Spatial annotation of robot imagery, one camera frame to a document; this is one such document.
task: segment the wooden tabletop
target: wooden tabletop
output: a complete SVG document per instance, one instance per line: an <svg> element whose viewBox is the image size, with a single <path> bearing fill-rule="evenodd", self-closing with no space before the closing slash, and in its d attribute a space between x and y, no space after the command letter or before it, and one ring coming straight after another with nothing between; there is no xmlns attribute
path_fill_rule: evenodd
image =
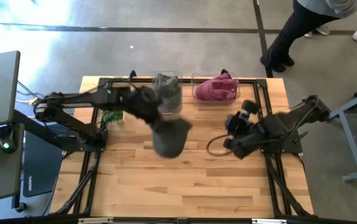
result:
<svg viewBox="0 0 357 224"><path fill-rule="evenodd" d="M98 84L100 77L83 77L80 91ZM284 82L267 78L272 112L288 111ZM239 160L234 155L213 157L206 152L212 138L226 134L226 116L235 114L245 99L254 100L253 86L240 85L241 96L230 106L193 104L191 84L183 84L180 115L192 122L183 153L176 159L163 159L152 149L149 127L130 114L124 121L108 126L108 140L101 155L91 209L94 217L273 217L264 156L256 151ZM76 109L75 117L85 123L93 109ZM251 116L256 122L257 116ZM211 145L225 151L223 140ZM78 185L83 152L74 152L61 165L50 211L58 210ZM306 211L312 205L303 167L293 155L282 156L288 188ZM84 207L88 188L84 191ZM278 190L280 208L281 192Z"/></svg>

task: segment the pink towel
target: pink towel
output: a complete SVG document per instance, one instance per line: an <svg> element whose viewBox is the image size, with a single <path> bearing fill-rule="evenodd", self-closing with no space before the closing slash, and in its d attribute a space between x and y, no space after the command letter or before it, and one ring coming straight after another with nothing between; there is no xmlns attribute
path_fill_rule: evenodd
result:
<svg viewBox="0 0 357 224"><path fill-rule="evenodd" d="M236 98L237 81L227 73L205 81L197 86L195 96L205 101L228 101Z"/></svg>

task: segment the concrete floor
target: concrete floor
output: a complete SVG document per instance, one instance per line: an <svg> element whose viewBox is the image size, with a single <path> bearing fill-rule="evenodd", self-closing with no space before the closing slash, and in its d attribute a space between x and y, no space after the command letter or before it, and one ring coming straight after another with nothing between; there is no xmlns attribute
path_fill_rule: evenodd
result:
<svg viewBox="0 0 357 224"><path fill-rule="evenodd" d="M0 0L0 22L50 26L168 27L257 29L252 0ZM259 0L266 29L281 29L292 12L291 0ZM357 29L357 13L329 24L333 30ZM275 34L267 34L269 45ZM84 75L150 75L157 70L216 73L222 68L242 77L266 77L258 62L258 34L158 32L50 32L0 28L0 52L20 50L19 79L32 91L76 92ZM290 105L317 94L331 108L357 90L357 42L350 35L314 35L295 42L296 65L282 77ZM341 175L356 171L340 127L303 127L307 182L315 214L357 221L357 180ZM0 218L41 215L49 194L23 198L29 209L16 213L10 199L0 200Z"/></svg>

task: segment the clear plastic container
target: clear plastic container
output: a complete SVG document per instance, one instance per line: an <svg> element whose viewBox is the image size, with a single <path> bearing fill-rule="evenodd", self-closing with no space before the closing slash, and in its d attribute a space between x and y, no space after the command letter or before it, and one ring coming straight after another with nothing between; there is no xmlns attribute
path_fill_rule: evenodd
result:
<svg viewBox="0 0 357 224"><path fill-rule="evenodd" d="M161 113L179 113L183 101L183 75L177 71L159 71L152 74L152 89L162 98Z"/></svg>
<svg viewBox="0 0 357 224"><path fill-rule="evenodd" d="M236 99L238 99L241 96L241 91L239 90L238 76L236 73L230 72L229 75L231 76L231 79L235 80L235 82L237 83L235 98L233 98L232 100L200 100L200 99L198 99L197 94L196 94L198 86L208 80L211 80L212 78L219 77L220 75L202 75L199 73L192 74L192 76L191 76L192 97L193 97L193 102L195 105L197 105L197 106L229 106L232 103L234 103L236 101Z"/></svg>

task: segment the wire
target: wire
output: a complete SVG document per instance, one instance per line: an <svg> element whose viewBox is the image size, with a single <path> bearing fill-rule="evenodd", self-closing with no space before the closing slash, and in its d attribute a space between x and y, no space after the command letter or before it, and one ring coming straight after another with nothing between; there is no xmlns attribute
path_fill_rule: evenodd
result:
<svg viewBox="0 0 357 224"><path fill-rule="evenodd" d="M57 128L57 129L68 129L67 127L65 126L62 126L62 127L56 127L56 126L52 126L52 127L49 127L49 128Z"/></svg>
<svg viewBox="0 0 357 224"><path fill-rule="evenodd" d="M298 106L300 106L300 105L302 105L302 104L304 104L304 100L302 100L300 103L296 104L295 106L293 106L293 107L291 107L291 108L289 108L289 109L290 109L290 110L293 110L293 109L295 109L296 107L298 107Z"/></svg>
<svg viewBox="0 0 357 224"><path fill-rule="evenodd" d="M30 103L30 100L16 100L19 103Z"/></svg>
<svg viewBox="0 0 357 224"><path fill-rule="evenodd" d="M288 138L300 127L300 125L302 124L302 122L304 121L304 119L307 118L307 116L314 110L315 106L313 106L304 116L302 119L300 119L300 121L298 123L296 123L296 125L290 130L289 134L282 140L282 145L284 145L286 143L286 141L288 140Z"/></svg>
<svg viewBox="0 0 357 224"><path fill-rule="evenodd" d="M305 170L305 166L304 166L303 159L302 159L297 153L292 153L292 154L300 160L300 162L301 162L302 165L303 165L303 170Z"/></svg>
<svg viewBox="0 0 357 224"><path fill-rule="evenodd" d="M44 214L46 214L47 209L49 208L50 204L52 203L55 187L57 186L57 179L58 179L58 176L56 176L56 178L55 178L52 194L50 195L49 202L47 202L46 208L44 209L44 212L43 212L42 216L44 216Z"/></svg>
<svg viewBox="0 0 357 224"><path fill-rule="evenodd" d="M221 138L227 137L227 136L230 136L230 134L224 134L224 135L221 135L221 136L217 136L217 137L213 138L212 140L210 140L209 143L208 143L207 146L206 146L206 151L207 151L210 155L212 155L212 156L227 156L228 154L233 153L234 151L229 151L229 152L224 152L224 153L218 154L218 153L211 152L211 151L209 150L209 146L210 146L210 144L211 144L212 142L216 141L217 139L221 139Z"/></svg>
<svg viewBox="0 0 357 224"><path fill-rule="evenodd" d="M21 95L24 95L24 96L29 96L29 95L32 96L32 94L30 94L30 93L23 93L23 92L21 92L21 91L19 91L19 90L17 90L17 93L19 93L19 94L21 94ZM41 93L34 93L34 94L35 94L35 95L39 95L39 96L41 96L42 98L44 98L44 95L41 94Z"/></svg>
<svg viewBox="0 0 357 224"><path fill-rule="evenodd" d="M212 155L212 156L227 156L228 154L231 154L231 153L233 153L234 151L239 150L240 148L237 147L236 149L233 149L233 150L231 150L230 152L225 152L225 153L221 153L221 154L216 154L216 153L211 152L211 151L209 150L209 146L210 146L210 144L211 144L213 141L215 141L215 140L217 140L217 139L219 139L219 138L227 137L227 136L230 136L230 134L225 134L225 135L222 135L222 136L218 136L218 137L215 137L214 139L210 140L209 143L208 143L208 145L206 146L206 151L207 151L210 155ZM257 145L261 145L261 144L265 144L265 143L270 143L270 142L276 142L276 141L279 141L279 139L270 139L270 140L255 142L255 143L252 143L252 144L241 145L241 148L249 147L249 146L257 146Z"/></svg>
<svg viewBox="0 0 357 224"><path fill-rule="evenodd" d="M101 133L103 130L107 131L108 129L106 127L104 127L104 128L101 127L101 129L97 132L97 134Z"/></svg>
<svg viewBox="0 0 357 224"><path fill-rule="evenodd" d="M67 132L65 132L65 131L55 130L54 128L55 128L55 127L49 127L49 129L50 129L51 131L55 131L55 134L67 134Z"/></svg>
<svg viewBox="0 0 357 224"><path fill-rule="evenodd" d="M32 91L30 91L24 84L22 84L19 80L17 80L17 83L23 88L25 89L29 94L31 94L34 98L38 98L35 93L33 93Z"/></svg>
<svg viewBox="0 0 357 224"><path fill-rule="evenodd" d="M53 130L55 132L53 132L46 124L46 122L43 122L44 123L44 126L47 128L47 130L52 133L54 136L56 136L57 134L65 134L65 133L61 133L61 132L58 132L57 130Z"/></svg>
<svg viewBox="0 0 357 224"><path fill-rule="evenodd" d="M89 89L89 90L87 90L87 91L85 91L85 92L83 92L83 93L78 93L78 94L70 95L70 96L64 96L64 98L65 98L65 99L67 99L67 98L74 98L74 97L78 97L78 96L84 95L84 94L89 93L89 92L91 92L91 91L93 91L93 90L97 90L97 89L101 88L102 86L105 86L105 84L107 84L108 82L109 82L109 81L106 81L106 82L104 82L103 84L99 84L98 86L96 86L96 87L94 87L94 88L91 88L91 89Z"/></svg>
<svg viewBox="0 0 357 224"><path fill-rule="evenodd" d="M134 89L136 89L138 92L140 92L140 90L138 89L138 87L137 87L137 86L133 85L132 83L129 83L129 85L133 86L133 87L134 87Z"/></svg>

